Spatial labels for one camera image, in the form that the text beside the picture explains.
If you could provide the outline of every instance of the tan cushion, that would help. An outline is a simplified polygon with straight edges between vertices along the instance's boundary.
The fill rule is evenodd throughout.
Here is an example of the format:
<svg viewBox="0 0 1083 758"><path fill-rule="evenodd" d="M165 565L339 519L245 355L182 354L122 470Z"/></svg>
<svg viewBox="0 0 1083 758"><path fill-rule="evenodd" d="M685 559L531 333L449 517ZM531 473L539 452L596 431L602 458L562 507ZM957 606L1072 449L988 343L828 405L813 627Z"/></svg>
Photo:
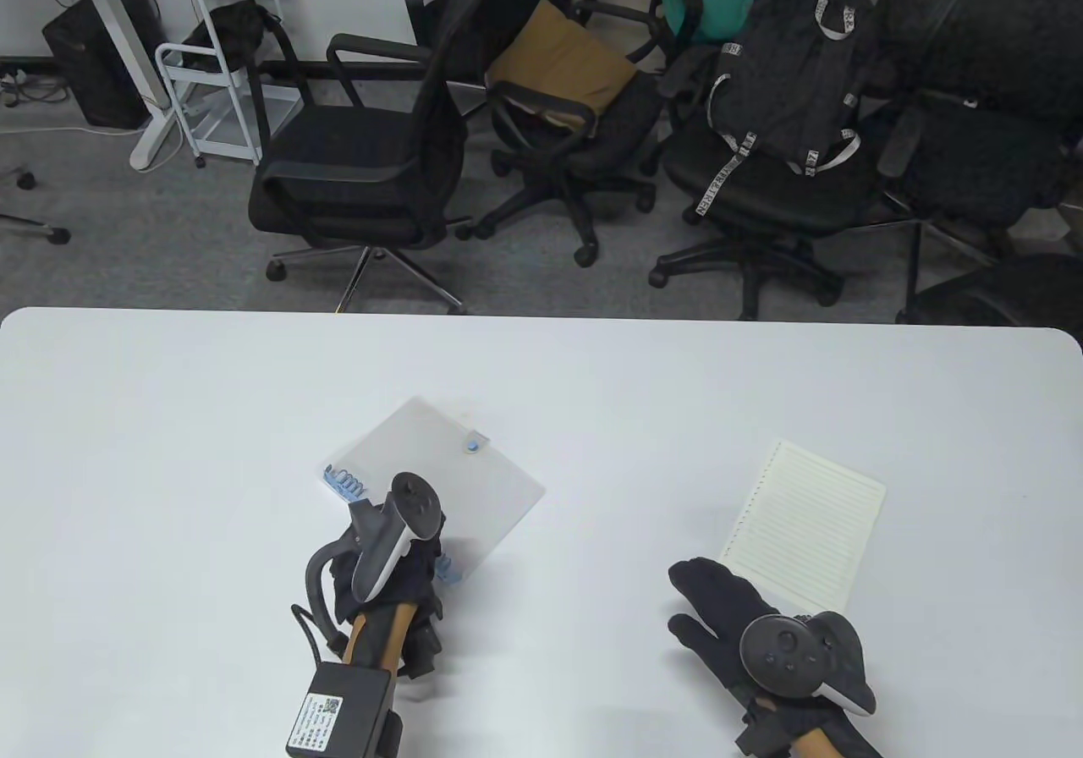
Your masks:
<svg viewBox="0 0 1083 758"><path fill-rule="evenodd" d="M492 87L510 81L585 104L599 116L636 75L636 66L596 39L586 28L562 14L549 0L542 0L525 27L485 74ZM526 112L534 109L516 102ZM535 113L567 129L583 119L560 113Z"/></svg>

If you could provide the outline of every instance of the white desk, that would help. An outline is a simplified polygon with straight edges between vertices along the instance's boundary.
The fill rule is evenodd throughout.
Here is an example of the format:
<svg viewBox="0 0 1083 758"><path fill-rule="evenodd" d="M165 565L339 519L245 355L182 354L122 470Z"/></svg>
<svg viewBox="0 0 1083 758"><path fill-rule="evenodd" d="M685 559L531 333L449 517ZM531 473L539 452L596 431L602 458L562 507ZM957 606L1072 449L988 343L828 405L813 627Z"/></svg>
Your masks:
<svg viewBox="0 0 1083 758"><path fill-rule="evenodd" d="M135 26L132 25L120 0L92 0L92 2L151 115L151 120L140 135L130 158L133 169L145 169L151 166L151 160L154 159L173 125L169 96L158 80L154 64L143 50Z"/></svg>
<svg viewBox="0 0 1083 758"><path fill-rule="evenodd" d="M287 606L347 524L313 466L415 394L548 494L449 603L434 698L400 690L404 758L735 756L666 568L717 553L775 435L888 485L848 609L886 758L1083 740L1067 336L28 310L0 329L0 756L284 755Z"/></svg>

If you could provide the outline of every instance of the notebook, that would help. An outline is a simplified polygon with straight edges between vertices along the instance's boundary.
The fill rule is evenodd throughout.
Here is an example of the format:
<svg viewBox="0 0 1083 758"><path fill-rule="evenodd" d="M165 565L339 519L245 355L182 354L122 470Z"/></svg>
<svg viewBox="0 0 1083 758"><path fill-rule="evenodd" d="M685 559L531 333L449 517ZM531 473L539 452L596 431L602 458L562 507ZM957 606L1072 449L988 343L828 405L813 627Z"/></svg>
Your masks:
<svg viewBox="0 0 1083 758"><path fill-rule="evenodd" d="M719 561L810 614L843 612L885 493L883 484L779 440Z"/></svg>

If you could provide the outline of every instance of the black computer tower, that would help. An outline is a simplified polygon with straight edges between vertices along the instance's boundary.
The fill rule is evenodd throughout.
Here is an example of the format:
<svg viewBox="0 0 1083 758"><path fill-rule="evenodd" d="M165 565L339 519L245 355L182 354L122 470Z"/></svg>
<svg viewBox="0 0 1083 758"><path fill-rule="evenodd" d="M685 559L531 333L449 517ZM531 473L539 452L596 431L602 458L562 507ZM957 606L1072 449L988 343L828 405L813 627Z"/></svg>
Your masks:
<svg viewBox="0 0 1083 758"><path fill-rule="evenodd" d="M154 0L120 3L153 65L154 50L165 41ZM143 126L146 105L91 0L79 0L64 11L43 27L42 36L88 123L114 129Z"/></svg>

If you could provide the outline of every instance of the chair base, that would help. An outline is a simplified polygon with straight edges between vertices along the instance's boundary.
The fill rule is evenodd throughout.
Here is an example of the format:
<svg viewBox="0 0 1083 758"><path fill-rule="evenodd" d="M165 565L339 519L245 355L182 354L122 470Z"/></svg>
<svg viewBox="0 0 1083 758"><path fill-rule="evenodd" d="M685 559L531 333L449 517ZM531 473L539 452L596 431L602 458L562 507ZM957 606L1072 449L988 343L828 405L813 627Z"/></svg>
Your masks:
<svg viewBox="0 0 1083 758"><path fill-rule="evenodd" d="M723 228L726 236L658 257L648 282L665 287L671 276L704 271L732 270L742 275L739 321L759 317L759 291L769 278L779 278L811 292L822 306L833 306L843 295L845 279L817 263L812 246L798 239L793 248L781 240Z"/></svg>
<svg viewBox="0 0 1083 758"><path fill-rule="evenodd" d="M507 177L512 169L521 168L525 185L521 192L503 205L486 213L473 225L461 225L455 235L459 239L488 239L496 233L498 225L520 211L531 206L546 202L550 199L561 200L572 218L572 225L579 235L583 246L575 251L575 263L580 267L589 267L598 260L598 236L595 233L595 219L583 199L584 194L591 192L630 192L636 194L636 208L650 213L654 208L656 187L632 178L612 175L596 179L573 177L567 170L551 174L543 174L533 167L524 167L525 162L516 155L496 149L492 155L493 171L497 177Z"/></svg>
<svg viewBox="0 0 1083 758"><path fill-rule="evenodd" d="M271 261L268 262L266 277L271 282L282 282L286 278L286 262L287 261L298 261L302 259L316 259L330 256L332 253L343 253L347 251L361 252L357 257L357 263L353 269L353 273L350 275L350 283L348 284L345 290L342 292L342 298L339 299L338 306L335 309L336 313L344 313L350 306L350 302L353 300L354 293L357 291L357 285L361 283L361 277L365 273L365 269L368 266L368 262L371 259L383 259L384 257L391 257L399 264L405 267L410 274L413 274L418 282L421 282L426 287L435 292L440 298L447 302L448 315L465 315L466 305L461 302L456 295L453 295L447 290L440 282L432 277L432 275L425 270L421 265L412 259L403 256L401 251L392 250L391 248L375 248L368 245L344 245L340 248L305 248L304 250L290 250L285 253L275 253L271 257Z"/></svg>

